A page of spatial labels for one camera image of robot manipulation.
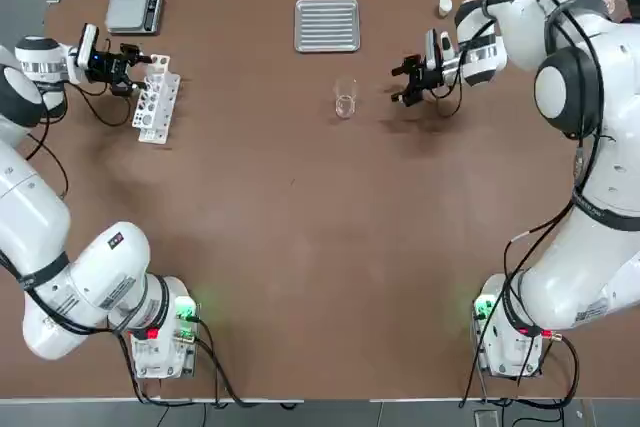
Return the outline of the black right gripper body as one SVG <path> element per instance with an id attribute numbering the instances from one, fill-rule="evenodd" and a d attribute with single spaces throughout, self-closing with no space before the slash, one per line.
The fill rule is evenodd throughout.
<path id="1" fill-rule="evenodd" d="M 408 92 L 417 95 L 426 90 L 434 90 L 444 86 L 443 70 L 441 67 L 429 69 L 424 63 L 412 68 L 409 74 Z"/>

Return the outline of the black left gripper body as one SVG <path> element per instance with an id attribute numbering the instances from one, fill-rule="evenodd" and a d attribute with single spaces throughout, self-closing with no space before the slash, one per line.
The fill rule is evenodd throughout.
<path id="1" fill-rule="evenodd" d="M 130 59 L 124 53 L 93 50 L 88 61 L 88 80 L 113 85 L 130 85 Z"/>

